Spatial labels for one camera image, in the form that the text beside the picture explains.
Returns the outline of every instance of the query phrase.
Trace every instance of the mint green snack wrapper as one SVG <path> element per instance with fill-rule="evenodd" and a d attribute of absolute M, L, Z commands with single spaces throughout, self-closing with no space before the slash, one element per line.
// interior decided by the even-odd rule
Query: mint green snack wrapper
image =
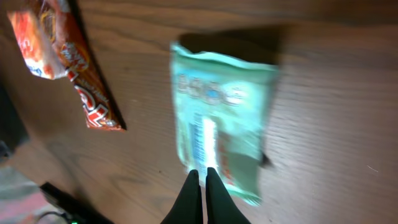
<path fill-rule="evenodd" d="M 204 185 L 214 167 L 231 195 L 251 205 L 277 66 L 171 45 L 177 154 Z"/>

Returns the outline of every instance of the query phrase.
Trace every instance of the wooden table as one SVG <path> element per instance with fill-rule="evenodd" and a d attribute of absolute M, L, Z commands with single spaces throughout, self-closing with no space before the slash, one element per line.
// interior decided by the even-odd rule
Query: wooden table
<path fill-rule="evenodd" d="M 1 14 L 1 81 L 31 141 L 11 164 L 115 223 L 159 223 L 186 175 L 175 149 L 169 43 L 185 32 L 288 25 L 253 223 L 398 223 L 398 4 L 393 1 L 81 0 L 129 128 L 87 129 L 67 79 L 29 74 Z"/>

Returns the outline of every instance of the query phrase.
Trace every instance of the snack wrapper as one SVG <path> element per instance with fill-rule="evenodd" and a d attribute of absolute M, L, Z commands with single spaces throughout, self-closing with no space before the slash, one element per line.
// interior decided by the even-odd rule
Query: snack wrapper
<path fill-rule="evenodd" d="M 171 49 L 181 162 L 187 172 L 199 171 L 203 185 L 207 168 L 215 168 L 231 195 L 259 205 L 257 173 L 277 67 L 216 52 L 191 52 L 177 42 Z"/>
<path fill-rule="evenodd" d="M 8 18 L 33 75 L 68 77 L 81 96 L 89 128 L 123 129 L 67 0 L 24 0 Z"/>

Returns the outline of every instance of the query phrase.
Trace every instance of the plastic packaging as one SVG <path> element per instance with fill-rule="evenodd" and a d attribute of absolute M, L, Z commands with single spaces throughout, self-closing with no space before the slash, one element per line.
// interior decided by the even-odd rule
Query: plastic packaging
<path fill-rule="evenodd" d="M 187 168 L 214 167 L 231 195 L 259 205 L 258 166 L 277 67 L 173 43 L 177 153 Z"/>
<path fill-rule="evenodd" d="M 33 75 L 67 76 L 81 96 L 89 128 L 123 130 L 67 0 L 24 0 L 8 17 Z"/>

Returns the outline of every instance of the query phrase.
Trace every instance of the orange snack wrapper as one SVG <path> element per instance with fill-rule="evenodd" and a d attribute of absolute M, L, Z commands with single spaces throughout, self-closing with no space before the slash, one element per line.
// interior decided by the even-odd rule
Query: orange snack wrapper
<path fill-rule="evenodd" d="M 33 75 L 68 77 L 81 96 L 89 128 L 124 129 L 67 0 L 25 0 L 8 18 Z"/>

